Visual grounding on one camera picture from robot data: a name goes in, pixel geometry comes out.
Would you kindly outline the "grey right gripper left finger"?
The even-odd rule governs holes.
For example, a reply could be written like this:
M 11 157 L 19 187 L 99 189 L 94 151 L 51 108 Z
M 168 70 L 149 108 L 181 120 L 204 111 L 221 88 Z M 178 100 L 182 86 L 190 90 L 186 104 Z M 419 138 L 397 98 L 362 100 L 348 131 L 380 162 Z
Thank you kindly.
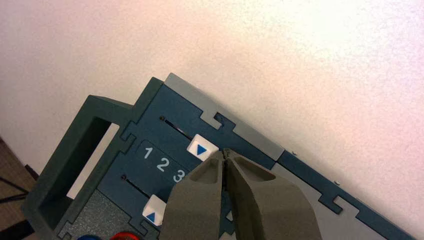
M 224 156 L 213 153 L 171 190 L 160 240 L 217 240 L 223 190 Z

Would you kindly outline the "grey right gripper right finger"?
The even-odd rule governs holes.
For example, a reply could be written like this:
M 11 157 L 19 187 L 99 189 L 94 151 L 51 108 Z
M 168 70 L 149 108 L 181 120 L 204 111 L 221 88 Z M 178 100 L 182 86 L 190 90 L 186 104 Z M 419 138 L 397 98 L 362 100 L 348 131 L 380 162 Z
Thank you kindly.
M 226 190 L 238 240 L 320 240 L 312 205 L 291 181 L 226 148 Z

